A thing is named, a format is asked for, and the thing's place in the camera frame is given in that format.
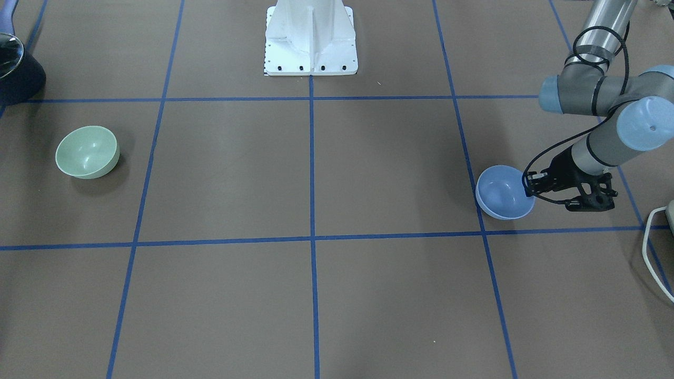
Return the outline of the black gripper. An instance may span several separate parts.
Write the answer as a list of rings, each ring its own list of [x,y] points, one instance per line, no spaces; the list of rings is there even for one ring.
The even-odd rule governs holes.
[[[545,171],[527,171],[524,191],[527,197],[537,197],[546,192],[560,192],[571,188],[586,193],[587,191],[583,189],[586,178],[587,173],[576,164],[570,146],[555,156]]]

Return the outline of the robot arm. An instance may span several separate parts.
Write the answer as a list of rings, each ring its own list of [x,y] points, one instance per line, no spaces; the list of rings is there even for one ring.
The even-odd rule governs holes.
[[[559,75],[544,80],[539,104],[551,113],[602,117],[571,137],[548,168],[522,176],[529,197],[575,188],[570,208],[604,209],[617,196],[610,170],[672,140],[672,65],[630,74],[626,38],[636,1],[594,1]]]

